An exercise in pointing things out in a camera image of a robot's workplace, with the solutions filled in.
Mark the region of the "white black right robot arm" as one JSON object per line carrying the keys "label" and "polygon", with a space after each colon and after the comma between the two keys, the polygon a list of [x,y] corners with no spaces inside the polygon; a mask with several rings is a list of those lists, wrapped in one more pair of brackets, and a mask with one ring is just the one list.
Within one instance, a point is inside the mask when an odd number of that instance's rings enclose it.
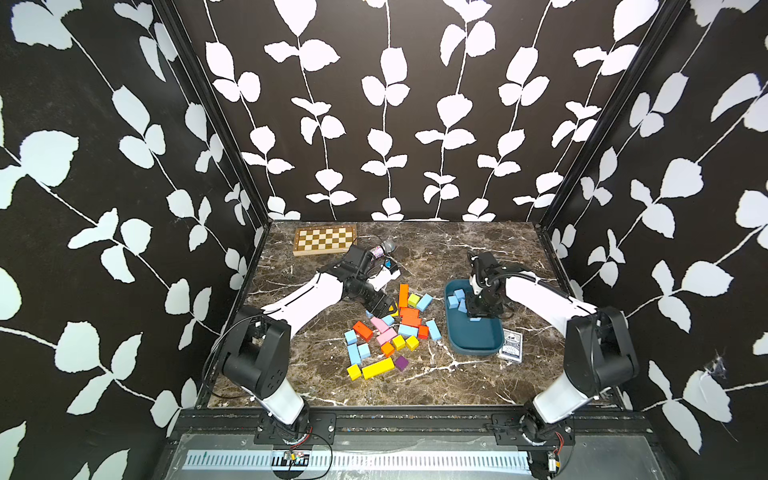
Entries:
{"label": "white black right robot arm", "polygon": [[504,265],[490,252],[468,254],[469,313],[494,318],[520,304],[554,327],[565,340],[563,372],[525,405],[523,438],[543,445],[576,410],[639,374],[625,315],[599,308],[544,283],[527,267]]}

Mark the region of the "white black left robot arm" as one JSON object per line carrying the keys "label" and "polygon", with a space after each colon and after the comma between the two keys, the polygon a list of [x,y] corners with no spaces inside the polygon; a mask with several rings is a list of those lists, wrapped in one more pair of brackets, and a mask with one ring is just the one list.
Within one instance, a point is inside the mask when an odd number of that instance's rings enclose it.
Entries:
{"label": "white black left robot arm", "polygon": [[287,379],[291,340],[327,308],[347,299],[377,317],[387,316],[396,302],[384,287],[400,276],[382,268],[371,277],[361,267],[329,265],[283,299],[261,308],[245,305],[223,334],[214,371],[255,397],[283,431],[298,436],[309,431],[309,407]]}

